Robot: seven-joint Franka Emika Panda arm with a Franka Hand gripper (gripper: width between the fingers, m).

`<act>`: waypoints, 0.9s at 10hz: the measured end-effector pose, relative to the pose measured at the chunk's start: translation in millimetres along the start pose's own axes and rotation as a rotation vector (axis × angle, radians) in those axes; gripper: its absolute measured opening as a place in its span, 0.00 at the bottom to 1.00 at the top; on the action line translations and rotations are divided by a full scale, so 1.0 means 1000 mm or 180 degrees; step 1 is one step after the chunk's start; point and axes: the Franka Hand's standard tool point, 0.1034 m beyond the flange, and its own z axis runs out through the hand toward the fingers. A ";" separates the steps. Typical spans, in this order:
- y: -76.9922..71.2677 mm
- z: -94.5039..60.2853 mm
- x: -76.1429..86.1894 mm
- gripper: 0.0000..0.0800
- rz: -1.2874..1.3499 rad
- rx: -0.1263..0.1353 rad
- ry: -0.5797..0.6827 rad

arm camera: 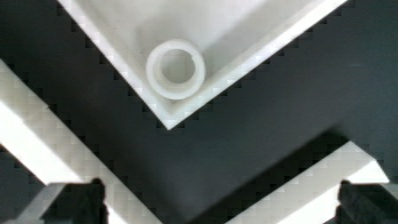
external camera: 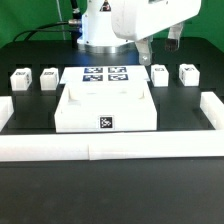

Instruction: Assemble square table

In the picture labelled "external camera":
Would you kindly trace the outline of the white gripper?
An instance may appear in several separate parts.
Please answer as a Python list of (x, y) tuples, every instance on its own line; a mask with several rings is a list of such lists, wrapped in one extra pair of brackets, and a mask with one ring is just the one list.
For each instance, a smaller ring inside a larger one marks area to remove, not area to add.
[(112, 30), (120, 39), (136, 41), (139, 63), (150, 65), (153, 41), (151, 35), (170, 27), (165, 49), (170, 52), (178, 50), (183, 31), (182, 22), (199, 13), (201, 2), (202, 0), (112, 0)]

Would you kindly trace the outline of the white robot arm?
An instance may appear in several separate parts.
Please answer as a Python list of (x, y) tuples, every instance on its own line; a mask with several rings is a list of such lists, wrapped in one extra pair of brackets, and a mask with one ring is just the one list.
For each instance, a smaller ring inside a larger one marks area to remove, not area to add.
[(196, 16), (202, 0), (87, 0), (78, 47), (117, 53), (135, 45), (139, 63), (152, 63), (153, 36), (169, 29), (165, 49), (179, 48), (183, 24)]

